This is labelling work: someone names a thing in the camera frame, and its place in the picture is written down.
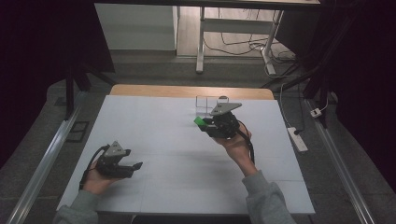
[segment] white wall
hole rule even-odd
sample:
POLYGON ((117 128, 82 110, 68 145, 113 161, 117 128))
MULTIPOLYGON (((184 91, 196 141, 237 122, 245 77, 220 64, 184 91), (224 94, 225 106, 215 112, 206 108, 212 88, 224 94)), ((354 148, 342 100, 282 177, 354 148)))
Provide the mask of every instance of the white wall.
POLYGON ((176 49, 176 7, 118 4, 95 7, 109 49, 176 49))

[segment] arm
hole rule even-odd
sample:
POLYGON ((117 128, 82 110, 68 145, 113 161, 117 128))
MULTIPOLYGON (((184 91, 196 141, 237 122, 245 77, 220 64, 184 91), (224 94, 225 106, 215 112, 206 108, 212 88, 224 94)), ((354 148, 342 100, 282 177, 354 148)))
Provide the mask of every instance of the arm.
MULTIPOLYGON (((243 125, 240 130, 251 137, 251 132, 243 125)), ((253 224, 295 223, 288 209, 285 198, 276 183, 268 183, 251 161, 248 146, 244 138, 237 134, 232 139, 215 139, 225 147, 228 155, 236 162, 245 178, 242 180, 247 188, 247 210, 253 224)))
POLYGON ((91 166, 88 172, 87 181, 72 205, 63 205, 52 223, 98 223, 98 215, 95 208, 99 202, 99 197, 103 194, 108 186, 119 179, 106 178, 100 175, 94 167, 96 162, 91 166))

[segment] aluminum rail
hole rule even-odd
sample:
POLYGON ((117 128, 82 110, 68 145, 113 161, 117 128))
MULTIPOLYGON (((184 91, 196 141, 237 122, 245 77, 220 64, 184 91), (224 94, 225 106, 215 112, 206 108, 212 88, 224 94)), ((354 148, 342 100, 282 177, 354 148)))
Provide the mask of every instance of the aluminum rail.
POLYGON ((81 91, 76 97, 74 112, 71 114, 69 120, 64 120, 62 122, 58 132, 53 137, 52 142, 49 144, 49 147, 43 156, 43 159, 35 169, 35 173, 27 184, 22 196, 20 197, 20 200, 11 213, 11 216, 8 218, 7 224, 23 223, 23 221, 26 219, 33 203, 35 202, 38 192, 41 190, 41 187, 46 181, 53 163, 58 157, 59 151, 64 144, 67 134, 71 130, 73 123, 75 122, 78 113, 82 108, 82 102, 86 95, 86 92, 81 91))
MULTIPOLYGON (((315 109, 312 106, 312 101, 305 100, 306 107, 308 111, 315 109)), ((341 182, 346 189, 346 193, 349 195, 350 200, 355 207, 356 213, 361 220, 362 224, 375 224, 372 213, 370 212, 369 207, 367 206, 366 201, 364 201, 363 196, 361 195, 361 191, 356 186, 350 172, 347 169, 347 166, 338 151, 337 146, 332 140, 332 136, 330 135, 327 129, 324 129, 318 119, 315 119, 315 125, 318 129, 319 135, 323 140, 327 151, 329 152, 330 158, 332 159, 332 163, 334 164, 335 170, 340 176, 341 182)))

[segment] finger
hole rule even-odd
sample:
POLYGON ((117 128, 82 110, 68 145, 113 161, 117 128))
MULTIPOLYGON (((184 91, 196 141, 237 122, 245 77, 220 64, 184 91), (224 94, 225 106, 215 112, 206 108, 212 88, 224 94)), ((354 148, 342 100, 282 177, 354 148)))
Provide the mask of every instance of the finger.
POLYGON ((94 162, 91 164, 90 169, 94 169, 94 168, 96 167, 96 163, 97 163, 97 162, 98 162, 98 160, 94 161, 94 162))

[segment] black wire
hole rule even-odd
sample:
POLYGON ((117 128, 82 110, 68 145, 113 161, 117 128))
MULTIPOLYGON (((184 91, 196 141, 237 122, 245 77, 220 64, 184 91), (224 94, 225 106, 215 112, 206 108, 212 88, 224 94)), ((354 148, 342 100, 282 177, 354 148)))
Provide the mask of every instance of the black wire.
POLYGON ((239 129, 236 131, 239 133, 239 135, 241 135, 245 139, 247 146, 248 146, 249 153, 250 153, 250 159, 251 159, 251 161, 253 161, 253 163, 255 163, 254 148, 253 148, 253 144, 250 141, 250 134, 248 134, 248 128, 242 121, 238 120, 238 122, 240 122, 242 125, 244 125, 245 130, 247 131, 247 134, 242 133, 241 130, 239 130, 239 129))
POLYGON ((297 91, 298 91, 298 103, 299 103, 299 106, 300 106, 301 120, 302 120, 302 123, 303 123, 303 128, 301 130, 296 130, 296 131, 299 131, 299 133, 300 133, 300 132, 305 130, 304 113, 303 113, 303 107, 301 106, 300 83, 298 83, 298 85, 297 85, 297 91))
POLYGON ((91 169, 91 166, 92 166, 92 163, 93 163, 93 161, 95 160, 96 156, 99 154, 100 151, 106 150, 108 147, 109 147, 109 146, 100 147, 100 148, 93 154, 93 156, 92 156, 92 158, 91 158, 91 160, 90 160, 90 163, 88 163, 87 169, 85 169, 84 174, 82 175, 82 178, 81 178, 81 180, 79 181, 78 189, 82 189, 82 187, 84 187, 85 181, 87 180, 88 172, 91 171, 91 170, 93 170, 93 169, 95 169, 95 168, 92 168, 92 169, 91 169))
MULTIPOLYGON (((247 19, 250 18, 250 16, 251 16, 251 11, 252 11, 252 9, 249 11, 249 16, 247 17, 247 19)), ((260 9, 257 11, 256 20, 259 18, 259 14, 260 14, 260 9)), ((218 8, 218 16, 219 16, 219 19, 222 18, 222 15, 221 15, 221 12, 220 12, 220 8, 218 8)), ((267 40, 267 39, 268 39, 268 38, 262 38, 262 39, 252 40, 251 38, 253 37, 253 35, 250 35, 250 39, 247 40, 247 41, 226 43, 225 40, 224 40, 224 37, 223 37, 223 33, 220 33, 220 34, 221 34, 221 40, 222 40, 222 42, 223 42, 224 45, 236 45, 236 44, 246 44, 246 43, 249 43, 249 47, 250 47, 250 48, 251 48, 250 42, 252 42, 252 41, 261 41, 261 40, 267 40)))
MULTIPOLYGON (((283 77, 287 77, 288 75, 292 74, 295 70, 297 70, 297 68, 299 68, 300 66, 301 66, 301 65, 300 65, 298 62, 294 62, 291 66, 289 66, 288 69, 286 69, 285 72, 283 72, 281 75, 279 75, 279 76, 277 76, 277 77, 274 77, 274 78, 283 78, 283 77)), ((270 84, 270 83, 272 83, 272 82, 274 82, 274 81, 275 81, 275 79, 270 80, 270 81, 264 83, 264 84, 260 87, 260 89, 265 88, 268 84, 270 84)))
POLYGON ((207 48, 209 48, 209 49, 216 50, 216 51, 221 51, 221 52, 228 53, 228 54, 232 54, 232 55, 247 54, 247 53, 249 53, 249 52, 251 52, 251 51, 254 50, 254 49, 250 49, 250 50, 248 50, 248 51, 246 51, 246 52, 242 52, 242 53, 232 53, 232 52, 229 52, 229 51, 226 51, 226 50, 223 50, 223 49, 213 49, 213 48, 210 48, 210 47, 206 44, 205 39, 204 39, 204 44, 205 44, 205 46, 206 46, 207 48))
POLYGON ((274 14, 273 14, 273 21, 274 21, 274 18, 275 18, 275 13, 276 13, 276 10, 274 10, 274 14))
POLYGON ((296 59, 281 59, 281 58, 279 57, 279 55, 280 55, 281 53, 285 53, 285 52, 289 52, 289 51, 291 51, 291 50, 280 51, 280 52, 277 54, 277 57, 276 57, 276 56, 274 55, 274 53, 272 52, 272 50, 270 50, 271 55, 272 55, 271 58, 272 58, 276 63, 294 63, 294 62, 297 62, 296 59))
POLYGON ((250 48, 250 49, 256 49, 256 48, 258 48, 258 47, 260 47, 260 49, 261 48, 265 48, 265 45, 266 44, 263 44, 263 43, 260 43, 260 42, 251 42, 251 41, 249 41, 249 43, 248 43, 248 47, 250 48))

